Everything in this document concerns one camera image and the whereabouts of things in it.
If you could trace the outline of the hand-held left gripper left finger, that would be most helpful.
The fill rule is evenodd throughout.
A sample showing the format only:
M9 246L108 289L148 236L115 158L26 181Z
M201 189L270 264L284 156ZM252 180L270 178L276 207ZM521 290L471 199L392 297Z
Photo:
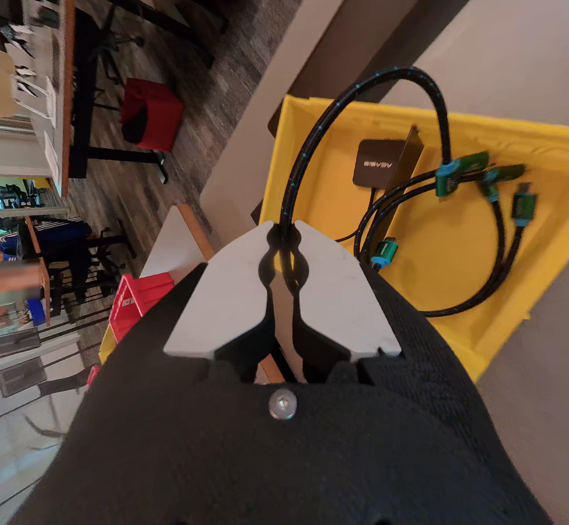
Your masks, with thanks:
M165 354L214 358L224 345L261 324L268 295L259 266L274 226L273 221L260 224L209 261L163 348Z

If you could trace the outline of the yellow plastic bin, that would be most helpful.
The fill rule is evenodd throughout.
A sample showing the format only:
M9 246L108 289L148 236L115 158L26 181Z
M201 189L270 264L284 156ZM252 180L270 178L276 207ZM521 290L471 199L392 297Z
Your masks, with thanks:
M430 319L473 382L489 367L512 332L568 263L568 127L452 113L452 153L490 152L498 166L525 164L520 180L500 184L506 237L518 183L529 182L537 208L525 229L508 277L487 301L462 314ZM414 175L440 165L440 138L433 110L352 102L332 124L303 178L294 218L336 239L355 230L369 193L353 183L359 143L405 139L416 126L424 149ZM497 234L489 203L472 183L447 200L434 192L403 203L388 235L399 242L394 264L382 276L418 310L450 307L471 297L494 262Z

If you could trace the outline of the red fabric floor bin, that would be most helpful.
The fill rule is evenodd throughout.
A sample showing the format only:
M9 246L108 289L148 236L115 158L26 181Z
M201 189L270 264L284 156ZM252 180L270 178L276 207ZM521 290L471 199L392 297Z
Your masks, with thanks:
M128 78L119 108L123 139L146 150L170 153L184 105L164 83Z

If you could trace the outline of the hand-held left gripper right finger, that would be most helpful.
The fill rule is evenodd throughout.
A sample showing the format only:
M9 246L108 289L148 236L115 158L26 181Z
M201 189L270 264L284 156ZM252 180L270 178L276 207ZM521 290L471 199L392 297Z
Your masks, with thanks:
M357 259L295 222L293 342L305 362L357 362L402 348Z

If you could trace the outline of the black HDMI switch box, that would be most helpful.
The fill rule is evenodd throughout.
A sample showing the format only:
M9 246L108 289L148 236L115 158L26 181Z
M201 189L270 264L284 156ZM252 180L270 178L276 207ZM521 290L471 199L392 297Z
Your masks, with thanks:
M402 185L413 177L423 149L424 145L419 137L418 128L413 125L409 130L401 157L395 169L395 174L392 177L386 192ZM396 209L392 210L380 224L377 230L378 239L380 241L384 240L385 237L388 237L388 230L395 216L395 212Z

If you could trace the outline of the red plastic bin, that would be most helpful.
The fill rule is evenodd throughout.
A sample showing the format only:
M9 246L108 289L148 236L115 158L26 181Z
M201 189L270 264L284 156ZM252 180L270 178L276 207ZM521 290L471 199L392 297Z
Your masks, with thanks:
M173 287L174 281L167 272L144 278L124 274L109 316L116 343L120 343L129 330Z

